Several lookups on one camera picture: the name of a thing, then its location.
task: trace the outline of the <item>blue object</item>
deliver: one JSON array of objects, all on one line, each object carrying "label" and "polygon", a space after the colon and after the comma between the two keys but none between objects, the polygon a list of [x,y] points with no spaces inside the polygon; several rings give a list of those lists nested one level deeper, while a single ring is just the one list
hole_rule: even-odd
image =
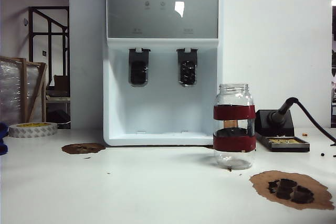
[{"label": "blue object", "polygon": [[0,123],[0,155],[4,155],[8,152],[7,145],[4,144],[3,137],[8,135],[8,126],[4,123]]}]

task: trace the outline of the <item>glass jar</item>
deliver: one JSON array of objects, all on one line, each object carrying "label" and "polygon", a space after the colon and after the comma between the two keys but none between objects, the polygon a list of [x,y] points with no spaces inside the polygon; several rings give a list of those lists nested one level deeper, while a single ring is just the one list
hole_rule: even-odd
[{"label": "glass jar", "polygon": [[221,84],[214,104],[214,155],[227,169],[250,168],[255,159],[256,117],[248,84]]}]

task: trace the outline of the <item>plastic wrap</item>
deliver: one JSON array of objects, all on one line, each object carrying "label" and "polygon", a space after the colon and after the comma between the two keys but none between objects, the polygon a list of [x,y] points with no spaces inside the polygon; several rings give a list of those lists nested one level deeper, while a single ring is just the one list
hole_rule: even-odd
[{"label": "plastic wrap", "polygon": [[[34,105],[34,90],[37,84],[39,75],[39,67],[36,65],[27,64],[27,104],[28,111],[33,109]],[[42,122],[42,103],[41,103],[41,95],[38,92],[38,96],[36,97],[36,104],[33,111],[33,117],[31,118],[31,122]]]},{"label": "plastic wrap", "polygon": [[20,61],[0,61],[0,121],[7,125],[22,121],[21,69]]}]

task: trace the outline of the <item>dispenser control panel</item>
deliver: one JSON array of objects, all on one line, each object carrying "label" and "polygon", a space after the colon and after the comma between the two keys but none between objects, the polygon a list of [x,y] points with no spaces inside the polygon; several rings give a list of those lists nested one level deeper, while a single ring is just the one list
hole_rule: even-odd
[{"label": "dispenser control panel", "polygon": [[217,38],[218,0],[107,0],[109,38]]}]

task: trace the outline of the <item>white wall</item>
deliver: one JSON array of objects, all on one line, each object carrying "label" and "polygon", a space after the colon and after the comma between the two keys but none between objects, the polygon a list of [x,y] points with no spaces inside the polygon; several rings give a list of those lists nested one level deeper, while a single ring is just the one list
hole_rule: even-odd
[{"label": "white wall", "polygon": [[[330,126],[331,0],[224,0],[224,82],[250,85],[256,109],[297,97]],[[295,127],[311,126],[298,106]]]},{"label": "white wall", "polygon": [[[24,18],[28,19],[29,6],[67,6],[69,0],[1,0],[0,14],[0,55],[7,57],[29,58],[28,26],[24,26]],[[43,11],[61,24],[67,24],[67,13],[63,10]],[[48,31],[45,19],[34,15],[34,31]],[[62,75],[62,38],[52,38],[52,73]],[[48,37],[36,36],[34,38],[34,61],[46,62],[48,57],[42,56],[42,50],[48,55]]]},{"label": "white wall", "polygon": [[72,129],[102,129],[104,10],[104,0],[70,0]]},{"label": "white wall", "polygon": [[[295,96],[330,126],[331,0],[224,0],[223,82],[249,83],[256,109]],[[70,0],[73,128],[102,128],[104,0]],[[295,127],[311,126],[292,107]]]}]

